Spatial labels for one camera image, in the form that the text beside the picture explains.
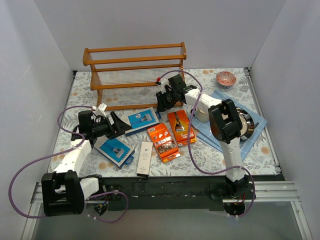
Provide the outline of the orange razor pack with pictures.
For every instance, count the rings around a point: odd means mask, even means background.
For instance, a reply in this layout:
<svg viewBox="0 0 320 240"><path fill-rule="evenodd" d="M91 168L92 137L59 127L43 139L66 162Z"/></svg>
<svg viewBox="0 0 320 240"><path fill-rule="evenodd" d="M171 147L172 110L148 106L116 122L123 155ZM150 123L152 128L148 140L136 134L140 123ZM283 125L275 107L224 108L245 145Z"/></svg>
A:
<svg viewBox="0 0 320 240"><path fill-rule="evenodd" d="M164 123L148 128L147 133L163 163L181 156L177 144Z"/></svg>

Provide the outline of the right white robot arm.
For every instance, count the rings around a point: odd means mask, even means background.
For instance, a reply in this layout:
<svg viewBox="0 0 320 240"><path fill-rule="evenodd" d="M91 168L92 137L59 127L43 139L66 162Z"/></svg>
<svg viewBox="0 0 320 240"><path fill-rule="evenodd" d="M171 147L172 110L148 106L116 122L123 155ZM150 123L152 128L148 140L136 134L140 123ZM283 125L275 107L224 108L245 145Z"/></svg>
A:
<svg viewBox="0 0 320 240"><path fill-rule="evenodd" d="M165 79L157 78L155 84L161 86L156 93L157 112L165 112L176 103L193 106L191 116L196 110L208 115L213 137L220 143L225 161L225 184L227 195L237 199L244 194L249 185L249 176L243 169L240 141L243 122L231 99L213 98L203 92L203 87L186 85L180 74Z"/></svg>

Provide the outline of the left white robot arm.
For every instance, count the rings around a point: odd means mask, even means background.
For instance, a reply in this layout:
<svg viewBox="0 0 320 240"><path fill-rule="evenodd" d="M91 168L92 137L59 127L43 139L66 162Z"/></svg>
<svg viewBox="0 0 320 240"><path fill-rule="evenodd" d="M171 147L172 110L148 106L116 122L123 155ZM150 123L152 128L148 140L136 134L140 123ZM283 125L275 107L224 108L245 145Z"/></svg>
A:
<svg viewBox="0 0 320 240"><path fill-rule="evenodd" d="M89 197L101 200L106 196L106 187L101 175L79 177L87 155L100 137L115 139L132 127L114 112L111 120L104 113L97 116L92 110L78 113L78 125L71 131L70 152L53 172L45 173L41 179L44 213L47 217L79 215Z"/></svg>

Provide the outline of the blue Harry's razor box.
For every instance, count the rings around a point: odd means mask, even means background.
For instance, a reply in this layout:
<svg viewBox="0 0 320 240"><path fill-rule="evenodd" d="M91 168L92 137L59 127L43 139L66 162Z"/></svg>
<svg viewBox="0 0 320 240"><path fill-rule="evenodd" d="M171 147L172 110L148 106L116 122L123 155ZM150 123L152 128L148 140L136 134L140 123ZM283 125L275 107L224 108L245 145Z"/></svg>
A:
<svg viewBox="0 0 320 240"><path fill-rule="evenodd" d="M94 148L120 169L134 160L135 149L117 138L99 137Z"/></svg>
<svg viewBox="0 0 320 240"><path fill-rule="evenodd" d="M126 115L123 121L131 126L131 129L125 132L126 136L140 133L160 123L153 107Z"/></svg>

